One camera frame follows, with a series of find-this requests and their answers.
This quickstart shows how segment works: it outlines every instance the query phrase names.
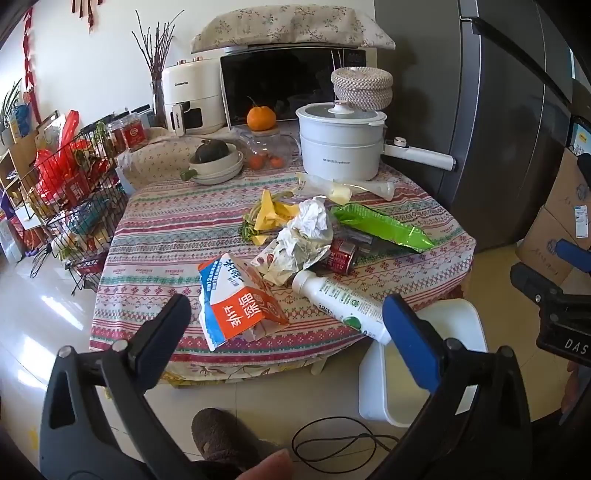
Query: woven round box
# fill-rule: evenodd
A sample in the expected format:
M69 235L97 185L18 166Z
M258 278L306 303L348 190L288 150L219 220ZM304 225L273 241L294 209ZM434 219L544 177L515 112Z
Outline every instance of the woven round box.
M392 102L392 74L371 67L335 70L330 78L339 100L362 110L383 110Z

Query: green logo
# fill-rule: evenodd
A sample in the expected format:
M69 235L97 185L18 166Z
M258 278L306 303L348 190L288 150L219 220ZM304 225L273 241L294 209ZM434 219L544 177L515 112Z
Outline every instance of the green logo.
M357 317L347 317L343 320L343 323L355 330L361 331L361 322Z

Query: shoe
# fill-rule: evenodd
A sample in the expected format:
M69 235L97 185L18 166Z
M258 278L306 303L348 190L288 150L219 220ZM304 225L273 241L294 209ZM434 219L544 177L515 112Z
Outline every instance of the shoe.
M262 460L247 432L227 411L217 408L201 410L193 417L191 433L204 460L229 463L242 471Z

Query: floor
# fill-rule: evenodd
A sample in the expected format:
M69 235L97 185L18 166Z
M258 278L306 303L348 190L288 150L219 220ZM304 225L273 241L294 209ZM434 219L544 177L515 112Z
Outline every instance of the floor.
M509 344L517 353L525 381L530 412L539 418L560 405L567 379L566 361L535 346L537 309L509 283L509 269L517 259L512 247L476 256L467 298L482 319L489 350ZM91 291L70 292L73 282L59 263L49 259L35 279L29 278L31 260L16 267L0 261L0 421L21 450L37 464L38 425L51 367L65 344L77 351L87 348L95 296ZM591 292L587 275L573 274L563 286L568 293ZM326 416L359 417L358 368L368 341L359 342L330 358L324 371L314 376L308 368L250 381L175 389L158 385L146 398L163 425L190 459L199 459L190 423L201 408L226 408L255 434L288 447L293 434L306 423ZM102 393L103 406L121 448L138 456L114 406ZM375 433L401 435L387 423L365 422ZM342 421L315 425L306 437L355 434ZM357 442L347 455L319 465L325 470L347 470L363 463L371 453L370 441ZM361 470L332 478L365 478L385 452ZM301 462L295 478L326 478Z

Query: table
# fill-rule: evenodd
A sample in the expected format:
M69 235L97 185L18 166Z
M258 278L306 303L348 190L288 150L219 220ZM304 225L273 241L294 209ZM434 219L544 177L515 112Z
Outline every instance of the table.
M97 292L90 345L105 349L130 338L156 316L174 293L191 301L193 318L164 378L172 383L250 378L310 365L361 338L331 319L289 287L273 293L290 321L276 334L248 343L234 338L210 352L199 326L197 264L231 252L251 259L263 247L247 244L238 230L242 215L261 197L291 189L301 161L280 173L244 169L215 186L180 180L153 183L133 195L119 223ZM422 254L395 252L360 259L351 275L331 276L365 295L382 300L400 293L418 310L448 295L470 270L476 241L423 189L381 164L378 178L393 178L396 191L386 202L373 194L353 200L422 228L435 247Z

